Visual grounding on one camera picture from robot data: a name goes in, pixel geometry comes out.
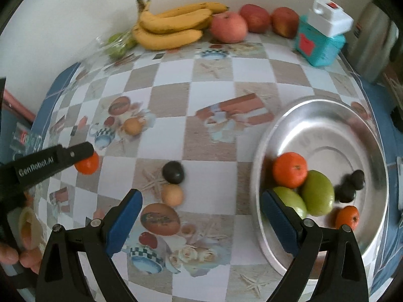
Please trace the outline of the person's left hand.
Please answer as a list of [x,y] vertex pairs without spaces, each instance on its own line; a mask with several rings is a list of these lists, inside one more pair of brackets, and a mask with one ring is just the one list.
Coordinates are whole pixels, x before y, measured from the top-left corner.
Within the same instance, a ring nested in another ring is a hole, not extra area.
[[31,269],[35,274],[39,274],[42,262],[42,253],[38,247],[25,250],[20,254],[5,243],[0,244],[0,262],[5,265],[14,265],[17,262],[27,269]]

